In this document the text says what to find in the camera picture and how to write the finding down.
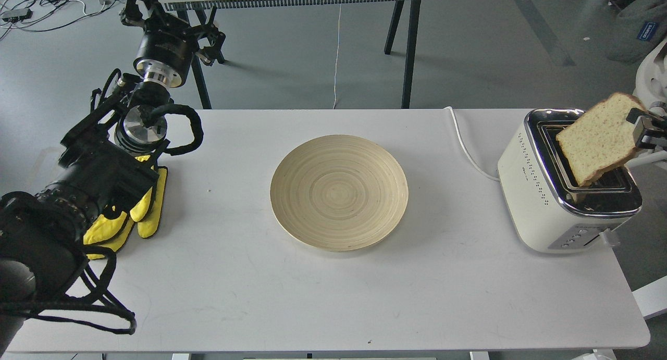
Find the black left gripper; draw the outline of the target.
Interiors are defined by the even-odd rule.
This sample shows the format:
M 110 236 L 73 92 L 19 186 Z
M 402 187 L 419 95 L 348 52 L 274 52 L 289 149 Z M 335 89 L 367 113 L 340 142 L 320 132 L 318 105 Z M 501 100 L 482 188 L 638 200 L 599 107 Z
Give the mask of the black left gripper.
M 191 26 L 177 17 L 165 18 L 159 0 L 126 0 L 120 12 L 124 26 L 143 28 L 143 37 L 133 66 L 142 82 L 178 88 L 185 84 L 196 55 L 202 63 L 212 66 L 226 62 L 222 46 L 226 35 L 215 23 L 217 7 L 206 18 L 205 11 L 196 9 L 200 25 Z M 209 46 L 199 47 L 206 37 Z

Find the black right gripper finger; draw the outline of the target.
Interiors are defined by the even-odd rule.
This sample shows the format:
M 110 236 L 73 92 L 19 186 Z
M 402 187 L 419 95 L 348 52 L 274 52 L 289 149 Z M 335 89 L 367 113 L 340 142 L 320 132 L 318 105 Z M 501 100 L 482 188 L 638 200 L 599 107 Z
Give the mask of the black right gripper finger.
M 632 137 L 637 148 L 652 150 L 666 147 L 666 117 L 640 108 L 631 108 L 626 121 L 633 123 Z

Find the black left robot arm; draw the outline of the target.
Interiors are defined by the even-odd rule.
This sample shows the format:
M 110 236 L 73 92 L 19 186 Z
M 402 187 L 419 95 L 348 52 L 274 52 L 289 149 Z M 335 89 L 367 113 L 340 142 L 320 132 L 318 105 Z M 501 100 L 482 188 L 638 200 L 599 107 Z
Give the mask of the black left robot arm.
M 133 63 L 136 73 L 112 72 L 91 99 L 91 111 L 60 142 L 64 172 L 38 194 L 2 196 L 2 348 L 27 319 L 74 322 L 45 311 L 110 314 L 128 322 L 109 328 L 133 334 L 135 314 L 109 292 L 114 251 L 85 244 L 84 235 L 104 217 L 128 214 L 159 182 L 157 159 L 195 151 L 202 121 L 190 106 L 176 104 L 170 89 L 185 84 L 195 58 L 222 61 L 225 35 L 212 18 L 192 26 L 164 10 L 159 0 L 126 0 L 126 26 L 143 30 Z

